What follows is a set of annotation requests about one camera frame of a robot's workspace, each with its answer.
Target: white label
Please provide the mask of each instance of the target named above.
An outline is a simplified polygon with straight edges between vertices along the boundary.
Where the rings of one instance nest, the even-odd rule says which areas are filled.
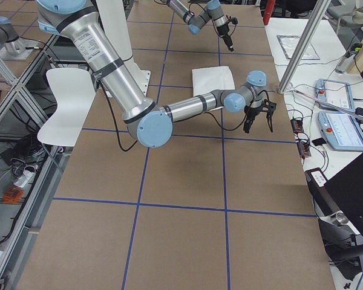
[[[74,41],[75,46],[87,62],[91,62],[104,55],[97,41],[93,38],[90,32],[85,32]]]
[[[320,171],[313,171],[310,174],[312,174],[313,178],[315,179],[315,181],[317,182],[317,184],[320,187],[323,187],[324,184],[327,182],[324,178],[324,176],[321,174]]]

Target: electronic component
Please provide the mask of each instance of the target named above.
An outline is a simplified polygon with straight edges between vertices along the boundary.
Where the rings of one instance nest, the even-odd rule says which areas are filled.
[[[309,150],[309,144],[308,142],[304,140],[299,140],[296,142],[298,153],[300,154],[300,157],[302,159],[305,159],[307,157],[311,157],[310,150]]]
[[[303,121],[299,119],[291,119],[290,124],[292,125],[293,133],[304,133]]]
[[[24,190],[17,186],[10,187],[2,197],[2,201],[5,204],[16,204],[22,197]]]
[[[351,87],[349,83],[337,80],[319,79],[316,84],[316,96],[318,99],[346,109],[350,112],[355,111]],[[321,109],[333,110],[333,108],[319,103]]]
[[[363,151],[363,133],[355,118],[340,112],[320,112],[318,121],[322,134],[332,149]]]

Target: cardboard surface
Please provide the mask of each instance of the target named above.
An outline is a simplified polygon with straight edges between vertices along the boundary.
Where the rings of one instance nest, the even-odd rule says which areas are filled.
[[[250,135],[222,132],[203,114],[176,123],[161,148],[123,153],[98,93],[18,289],[334,289],[259,8],[223,9],[240,21],[233,54],[209,25],[199,39],[166,6],[135,2],[129,32],[135,61],[152,70],[148,97],[192,97],[193,68],[228,65],[236,87],[260,69],[276,131],[261,115]]]

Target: white napkin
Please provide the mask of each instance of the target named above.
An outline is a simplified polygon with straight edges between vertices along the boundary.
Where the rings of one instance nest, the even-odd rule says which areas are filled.
[[[235,89],[232,73],[228,66],[193,69],[192,83],[194,96],[206,94],[215,89]]]

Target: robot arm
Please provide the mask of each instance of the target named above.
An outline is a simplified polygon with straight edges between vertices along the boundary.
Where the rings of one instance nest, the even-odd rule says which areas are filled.
[[[229,51],[234,51],[232,39],[229,35],[229,23],[238,24],[236,18],[227,18],[223,14],[219,0],[211,0],[203,11],[195,16],[180,0],[161,0],[162,3],[168,5],[183,21],[188,24],[189,31],[192,34],[198,34],[200,30],[211,19],[214,22],[218,35],[224,40]]]
[[[37,0],[45,27],[70,38],[123,110],[123,121],[133,138],[147,147],[164,145],[172,135],[172,122],[225,106],[238,112],[246,105],[262,103],[266,84],[261,71],[251,72],[235,91],[212,91],[167,106],[146,98],[98,23],[98,12],[90,0]]]
[[[25,51],[25,43],[13,28],[11,22],[0,17],[0,47],[5,45],[7,52],[13,56]]]

